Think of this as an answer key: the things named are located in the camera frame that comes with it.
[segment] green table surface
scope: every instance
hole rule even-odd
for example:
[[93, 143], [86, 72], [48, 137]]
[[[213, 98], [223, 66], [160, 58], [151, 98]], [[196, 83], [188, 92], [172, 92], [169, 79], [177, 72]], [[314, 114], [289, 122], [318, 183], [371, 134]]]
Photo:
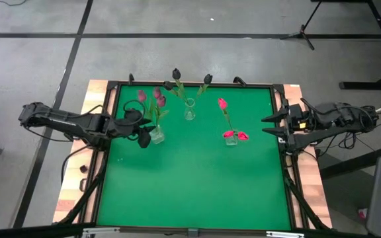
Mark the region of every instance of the green table surface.
[[[121, 86], [117, 117], [138, 89], [152, 97], [151, 86]], [[197, 90], [187, 87], [187, 96]], [[146, 149], [112, 141], [97, 225], [289, 230], [276, 138], [261, 131], [274, 127], [261, 122], [273, 111], [270, 91], [210, 87], [196, 101], [192, 121], [185, 120], [181, 99], [161, 91], [169, 110], [160, 123], [165, 141]], [[220, 97], [249, 141], [226, 146]]]

